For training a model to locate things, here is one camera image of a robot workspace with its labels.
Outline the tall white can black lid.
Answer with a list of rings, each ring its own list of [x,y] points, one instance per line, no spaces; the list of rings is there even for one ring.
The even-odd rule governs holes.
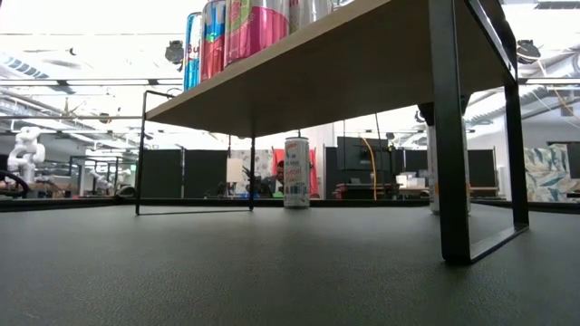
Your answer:
[[[469,152],[468,142],[466,136],[465,121],[462,121],[463,131],[463,153],[465,165],[465,179],[466,179],[466,204],[467,211],[470,212],[470,183],[469,183]],[[438,216],[440,214],[440,195],[439,195],[439,181],[438,181],[438,166],[437,166],[437,141],[435,126],[427,128],[427,155],[428,155],[428,172],[429,172],[429,193],[430,193],[430,210]]]
[[[307,138],[285,140],[284,205],[305,208],[310,204],[310,160]]]

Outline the pink white sparkling water can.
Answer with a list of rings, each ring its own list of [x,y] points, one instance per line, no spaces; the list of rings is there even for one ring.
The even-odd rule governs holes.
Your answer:
[[[226,0],[226,65],[287,37],[289,9],[289,0]]]
[[[320,20],[333,9],[332,0],[289,0],[290,33]]]

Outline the red Fanta soda can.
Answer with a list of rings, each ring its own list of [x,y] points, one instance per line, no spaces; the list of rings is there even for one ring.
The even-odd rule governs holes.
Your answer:
[[[202,11],[200,80],[206,81],[224,70],[226,0],[210,0]]]

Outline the Red Bull energy drink can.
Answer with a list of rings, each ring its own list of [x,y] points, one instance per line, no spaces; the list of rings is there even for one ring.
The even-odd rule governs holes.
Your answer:
[[[185,38],[183,87],[187,91],[198,85],[201,12],[188,16]]]

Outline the wooden shelf black metal legs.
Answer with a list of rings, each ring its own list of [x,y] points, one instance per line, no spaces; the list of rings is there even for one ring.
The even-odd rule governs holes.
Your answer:
[[[472,243],[462,108],[496,87],[506,97],[513,224]],[[442,256],[474,263],[529,227],[517,40],[499,0],[354,0],[143,118],[256,139],[424,103],[436,127]]]

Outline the black screen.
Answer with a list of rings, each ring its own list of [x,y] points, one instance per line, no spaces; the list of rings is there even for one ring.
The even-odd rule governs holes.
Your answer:
[[[403,167],[405,172],[419,173],[429,169],[428,153],[426,150],[405,149]]]
[[[495,187],[496,166],[492,149],[469,149],[469,183],[473,187]]]

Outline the white box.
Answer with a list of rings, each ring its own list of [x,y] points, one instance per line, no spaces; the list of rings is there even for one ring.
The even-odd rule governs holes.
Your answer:
[[[415,172],[402,172],[396,176],[396,183],[399,188],[426,188],[425,177],[418,177]]]

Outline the black equipment cabinet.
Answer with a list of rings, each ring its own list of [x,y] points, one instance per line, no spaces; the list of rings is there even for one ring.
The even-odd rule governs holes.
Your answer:
[[[340,199],[390,200],[398,195],[396,175],[402,172],[403,153],[386,140],[339,137],[337,139]]]

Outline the black ceiling-mounted device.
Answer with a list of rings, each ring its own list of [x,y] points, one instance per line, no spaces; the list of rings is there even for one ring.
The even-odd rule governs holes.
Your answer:
[[[541,53],[532,40],[517,41],[517,61],[519,63],[525,65],[533,64],[540,57]]]
[[[185,50],[181,40],[170,41],[165,49],[165,59],[177,67],[177,71],[183,70],[185,62]]]

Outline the leaf print fabric panel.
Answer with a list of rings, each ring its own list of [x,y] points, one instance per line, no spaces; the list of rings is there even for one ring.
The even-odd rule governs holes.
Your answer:
[[[567,196],[580,190],[580,178],[571,176],[567,145],[524,148],[524,158],[529,202],[580,202]]]
[[[249,185],[249,176],[247,171],[251,169],[251,151],[232,150],[230,158],[241,158],[244,165],[244,181],[241,183],[228,183],[230,186],[230,194],[232,196],[243,195],[247,193],[247,186]],[[272,150],[271,149],[257,149],[254,156],[255,176],[256,177],[271,177],[272,176]]]

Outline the red fabric panel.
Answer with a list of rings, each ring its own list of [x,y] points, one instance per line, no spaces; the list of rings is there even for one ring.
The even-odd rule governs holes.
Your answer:
[[[284,160],[284,151],[282,149],[272,149],[272,172],[273,174],[276,173],[276,164],[280,160]],[[311,198],[319,198],[319,185],[318,185],[318,174],[316,168],[316,149],[309,150],[309,162],[310,162],[310,197]]]

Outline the person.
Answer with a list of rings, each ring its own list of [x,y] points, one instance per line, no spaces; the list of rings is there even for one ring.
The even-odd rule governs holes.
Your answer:
[[[271,181],[272,194],[284,194],[284,184],[285,184],[285,162],[280,160],[275,167],[275,174]]]

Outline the white board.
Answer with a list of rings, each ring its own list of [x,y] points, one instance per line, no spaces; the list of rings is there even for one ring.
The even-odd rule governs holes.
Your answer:
[[[244,181],[244,165],[241,158],[227,158],[227,182],[241,183]]]

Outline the dark partition panel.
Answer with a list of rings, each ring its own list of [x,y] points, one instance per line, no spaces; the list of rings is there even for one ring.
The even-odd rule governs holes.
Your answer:
[[[180,198],[181,151],[145,150],[141,195],[145,198]]]
[[[227,152],[194,149],[185,153],[184,197],[218,197],[225,190]]]

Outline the black curved hoop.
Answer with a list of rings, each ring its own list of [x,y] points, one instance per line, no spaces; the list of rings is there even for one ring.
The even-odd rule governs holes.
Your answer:
[[[11,190],[2,190],[0,189],[0,196],[6,196],[6,197],[26,197],[26,195],[28,194],[28,192],[30,191],[30,188],[28,186],[28,184],[21,179],[20,177],[18,177],[17,175],[6,171],[6,170],[1,170],[0,169],[0,181],[4,181],[6,178],[10,178],[12,179],[16,185],[21,187],[21,190],[19,191],[11,191]]]

